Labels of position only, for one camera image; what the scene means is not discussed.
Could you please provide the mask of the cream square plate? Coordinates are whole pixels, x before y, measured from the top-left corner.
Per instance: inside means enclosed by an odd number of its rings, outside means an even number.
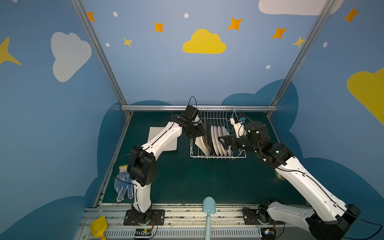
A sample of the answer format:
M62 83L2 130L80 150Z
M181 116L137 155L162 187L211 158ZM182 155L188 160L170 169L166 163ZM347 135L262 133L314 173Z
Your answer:
M157 140L156 141L157 145L162 144L162 146L164 146L165 140L169 141L170 138L166 138L166 137L168 137L170 134L163 132L163 130L164 130L164 127L150 127L149 135L148 135L148 143L151 140L153 140L153 142ZM176 151L177 146L178 146L178 138L173 138L173 140L171 142L169 141L167 146L163 148L163 151L164 152Z
M195 145L204 153L205 156L209 156L210 149L206 146L203 136L196 138Z

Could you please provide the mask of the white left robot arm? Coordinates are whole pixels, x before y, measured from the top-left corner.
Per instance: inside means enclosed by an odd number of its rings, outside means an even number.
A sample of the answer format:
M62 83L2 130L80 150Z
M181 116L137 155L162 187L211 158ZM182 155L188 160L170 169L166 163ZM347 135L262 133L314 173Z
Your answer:
M158 173L157 160L161 153L182 134L194 138L204 135L204 131L204 124L198 116L188 121L186 117L175 115L155 137L140 147L131 148L127 172L133 184L134 202L130 214L140 225L153 219L151 184Z

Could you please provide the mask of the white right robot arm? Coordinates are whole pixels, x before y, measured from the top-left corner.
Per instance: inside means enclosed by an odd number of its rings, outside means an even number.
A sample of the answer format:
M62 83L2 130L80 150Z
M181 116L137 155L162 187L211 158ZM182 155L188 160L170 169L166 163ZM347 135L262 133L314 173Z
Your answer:
M227 151L253 151L261 161L290 182L310 204L310 208L301 209L266 200L256 211L258 222L263 225L288 223L310 232L317 240L344 238L360 215L360 209L354 204L347 205L328 191L285 145L272 142L265 124L235 123L234 128L235 134L217 136L216 143Z

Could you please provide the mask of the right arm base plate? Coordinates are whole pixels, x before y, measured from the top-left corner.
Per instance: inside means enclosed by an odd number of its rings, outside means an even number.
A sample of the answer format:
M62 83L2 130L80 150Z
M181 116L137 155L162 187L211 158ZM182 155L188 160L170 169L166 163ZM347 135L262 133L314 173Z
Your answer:
M268 214L267 209L243 208L243 219L245 225L284 225L284 222L274 221Z

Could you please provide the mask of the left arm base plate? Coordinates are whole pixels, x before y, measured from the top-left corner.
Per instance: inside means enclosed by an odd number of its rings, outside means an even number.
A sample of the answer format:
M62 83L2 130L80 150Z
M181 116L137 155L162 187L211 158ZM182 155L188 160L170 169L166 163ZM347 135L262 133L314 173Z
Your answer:
M126 212L124 217L124 226L163 226L165 220L164 210L148 209L145 213L141 213L135 208Z

